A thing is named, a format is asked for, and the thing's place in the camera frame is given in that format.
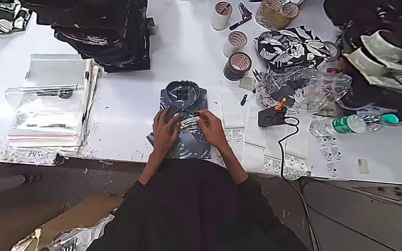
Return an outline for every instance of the black cable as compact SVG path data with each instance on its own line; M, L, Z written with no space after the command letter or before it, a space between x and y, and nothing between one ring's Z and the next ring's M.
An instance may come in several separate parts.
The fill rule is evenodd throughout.
M336 223L338 223L339 225L342 225L342 226L344 226L344 227L346 227L346 228L348 228L348 229L350 229L350 230L352 230L352 231L354 231L354 232L356 232L356 233L362 235L363 237L366 237L366 238L368 238L368 239L370 239L370 240L372 240L372 241L374 241L374 242L376 242L376 243L378 243L378 244L380 244L380 245L383 245L384 247L389 248L390 250L397 251L396 249L390 247L389 245L384 244L384 243L378 241L377 239L372 238L372 237L370 237L370 236L368 236L368 235L366 235L366 234L363 234L363 233L361 233L361 232L359 232L359 231L357 231L357 230L355 230L355 229L353 229L353 228L351 228L351 227L349 227L349 226L347 226L347 225L344 225L344 224L340 223L339 221L337 221L337 220L335 220L335 219L332 219L331 217L329 217L329 216L327 216L327 215L325 215L325 214L322 214L321 212L319 212L319 211L317 211L316 209L312 208L312 207L305 201L302 192L299 191L296 186L294 186L293 184L291 184L291 183L289 182L289 180L287 180L287 179L285 178L285 176L283 175L283 169L285 168L285 151L284 151L284 149L283 149L283 146L282 146L282 143L281 143L281 142L282 142L283 140L286 140L287 138L293 136L294 134L297 134L297 133L299 132L299 127L298 127L298 125L300 124L299 119L296 118L296 117L285 117L285 119L286 119L286 118L293 118L293 119L295 119L295 120L297 121L297 123L296 123L296 124L287 123L287 122L285 122L284 120L282 120L282 119L280 119L280 118L277 118L277 119L279 119L279 120L282 120L282 121L284 122L284 123L283 123L284 125L296 127L296 131L295 131L295 132L293 132L292 134L289 134L289 135L285 136L284 138L282 138L281 140L278 141L279 146L280 146L280 150L281 150L281 155L282 155L282 158L281 158L281 167L280 167L280 176L282 177L282 179L283 179L284 181L286 181L289 185L291 185L291 186L294 188L294 190L296 190L297 193L299 194L300 199L302 200L302 205L303 205L303 209L304 209L304 211L305 211L305 215L306 215L307 220L308 220L308 225L309 225L310 228L311 228L311 233L312 233L313 238L314 238L314 240L315 240L315 242L316 242L316 246L317 246L318 251L321 251L321 248L320 248L320 245L319 245L319 239L317 238L316 230L314 229L313 222L311 221L310 213L308 212L308 207L311 208L311 209L312 209L313 211L315 211L316 213L318 213L318 214L324 216L325 218L330 219L330 220L332 220L333 222L336 222Z
M316 230L315 230L315 228L314 228L314 226L313 226L313 222L311 221L310 213L308 212L308 208L306 207L305 199L303 198L302 193L297 189L297 187L295 187L293 184L291 184L291 183L285 178L285 176L283 175L283 169L285 168L285 151L284 151L284 149L283 149L283 146L282 146L282 143L281 143L281 142L282 142L283 140L286 140L287 138L293 136L294 134L297 134L297 133L299 132L299 127L298 127L298 125L300 124L300 120L299 120L298 118L296 118L296 117L285 117L285 119L287 119L287 118L295 119L295 120L297 121L297 123L296 123L296 124L287 123L287 122L285 122L283 119L276 118L276 119L282 120L284 125L296 127L296 131L295 131L295 132L293 132L292 134L288 134L288 135L286 135L285 137L283 137L281 140L277 141L277 142L279 143L280 150L281 150L281 153L282 153L281 164L280 164L280 177L282 177L282 179L283 179L284 181L286 181L289 185L291 185L291 186L297 191L297 193L299 194L299 196L300 196L300 198L301 198L301 200L302 200L303 210L305 211L305 215L306 215L306 218L307 218L307 220L308 220L308 225L309 225L309 227L310 227L310 229L311 229L311 234L312 234L312 236L313 236L313 238L314 238L314 241L316 242L317 250L318 250L318 251L321 251L321 248L320 248L320 245L319 245L319 239L317 238Z

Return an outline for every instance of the shirt collar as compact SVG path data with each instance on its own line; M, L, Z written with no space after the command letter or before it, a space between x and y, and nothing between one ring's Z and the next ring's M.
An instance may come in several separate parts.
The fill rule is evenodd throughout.
M177 92L179 90L187 90L187 100L178 100ZM198 111L200 90L198 85L192 81L173 81L165 88L165 98L170 106L170 115L178 111L193 114Z

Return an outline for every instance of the green bottle cap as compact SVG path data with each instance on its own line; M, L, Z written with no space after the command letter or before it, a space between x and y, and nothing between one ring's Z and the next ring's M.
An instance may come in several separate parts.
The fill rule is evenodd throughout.
M393 114L386 114L381 116L382 121L384 121L386 124L396 124L399 122L399 118L396 117Z

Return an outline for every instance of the plastic water bottle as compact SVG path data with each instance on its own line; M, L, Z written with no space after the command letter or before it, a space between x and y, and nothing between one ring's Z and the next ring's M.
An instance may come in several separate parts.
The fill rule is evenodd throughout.
M330 118L310 124L310 133L315 136L331 136L334 134L354 134L378 131L386 125L398 123L399 119L393 114L382 116L358 115Z

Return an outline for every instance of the hand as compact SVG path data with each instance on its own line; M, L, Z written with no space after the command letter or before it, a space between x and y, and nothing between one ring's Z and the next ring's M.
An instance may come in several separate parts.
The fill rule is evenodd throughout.
M154 117L153 134L154 134L154 150L153 152L164 157L171 149L179 135L179 122L175 125L173 133L170 134L171 127L182 117L181 114L172 117L165 124L165 115L168 114L170 106L165 110L159 111Z
M208 110L200 110L198 112L199 116L196 117L196 120L207 141L219 150L229 147L221 120Z

